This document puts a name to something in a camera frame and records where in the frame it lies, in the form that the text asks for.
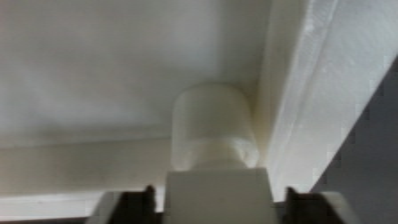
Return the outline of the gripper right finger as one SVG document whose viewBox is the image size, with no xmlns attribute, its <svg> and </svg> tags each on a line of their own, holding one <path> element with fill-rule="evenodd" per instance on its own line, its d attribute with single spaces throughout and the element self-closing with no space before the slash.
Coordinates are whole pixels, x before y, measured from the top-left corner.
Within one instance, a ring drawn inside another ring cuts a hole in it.
<svg viewBox="0 0 398 224">
<path fill-rule="evenodd" d="M 340 192 L 299 193 L 286 188 L 281 224 L 365 224 Z"/>
</svg>

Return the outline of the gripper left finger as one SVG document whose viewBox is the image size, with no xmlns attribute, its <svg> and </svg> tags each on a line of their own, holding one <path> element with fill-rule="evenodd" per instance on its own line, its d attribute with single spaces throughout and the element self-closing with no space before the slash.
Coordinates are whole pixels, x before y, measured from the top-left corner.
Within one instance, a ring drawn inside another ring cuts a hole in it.
<svg viewBox="0 0 398 224">
<path fill-rule="evenodd" d="M 155 196 L 157 190 L 151 185 L 142 191 L 107 192 L 86 224 L 162 224 Z"/>
</svg>

